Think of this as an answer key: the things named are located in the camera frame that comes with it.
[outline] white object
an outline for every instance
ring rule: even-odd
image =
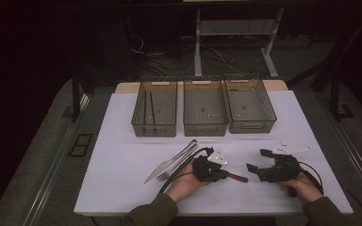
[[[210,156],[207,157],[207,161],[212,163],[217,163],[223,166],[227,164],[224,155],[222,154],[222,148],[216,149],[214,153],[212,153]]]
[[[313,150],[312,147],[281,141],[278,147],[272,150],[272,153],[295,154],[295,153],[310,152],[312,150]]]

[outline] metal utensil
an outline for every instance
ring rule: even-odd
[[[146,179],[145,183],[148,183],[150,180],[152,180],[152,178],[156,177],[159,173],[161,173],[163,170],[165,170],[167,167],[170,166],[170,164],[177,160],[179,157],[181,157],[185,152],[187,152],[191,147],[193,147],[193,145],[195,145],[197,143],[196,139],[193,139],[190,144],[180,153],[176,154],[174,157],[172,157],[171,159],[162,162]]]
[[[197,144],[193,145],[171,169],[167,169],[156,177],[158,181],[164,181],[169,179],[169,177],[173,174],[174,170],[177,169],[178,166],[181,165],[181,163],[183,163],[193,152],[195,152],[198,147],[199,145]]]

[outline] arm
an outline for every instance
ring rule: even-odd
[[[192,164],[187,164],[179,175],[192,172]],[[158,226],[168,225],[178,214],[177,204],[191,196],[199,187],[208,183],[201,183],[193,173],[183,175],[172,182],[166,193],[160,193],[150,203],[131,210],[122,221],[122,225]]]
[[[277,183],[283,189],[295,188],[302,208],[312,225],[350,226],[357,224],[350,216],[344,216],[328,197],[324,197],[303,173],[296,180]]]

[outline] wrist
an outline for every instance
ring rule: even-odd
[[[172,200],[175,202],[175,203],[179,203],[180,201],[183,200],[182,196],[181,196],[181,192],[179,190],[176,190],[176,189],[169,189],[166,194],[172,198]]]
[[[300,200],[301,200],[301,204],[302,205],[306,205],[308,203],[311,203],[311,202],[314,202],[316,200],[319,200],[321,199],[322,197],[324,197],[320,192],[313,192],[311,193],[310,195],[307,195],[307,196],[304,196],[304,197],[301,197]]]

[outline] hand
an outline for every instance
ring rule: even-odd
[[[278,182],[277,184],[284,190],[287,190],[289,187],[295,188],[298,193],[298,199],[302,205],[306,205],[323,197],[321,192],[314,186],[313,182],[302,172],[299,173],[296,180]]]
[[[209,182],[200,182],[192,172],[193,167],[192,162],[190,162],[178,173],[178,175],[187,174],[175,179],[166,192],[176,203],[191,196],[199,187],[209,184]]]

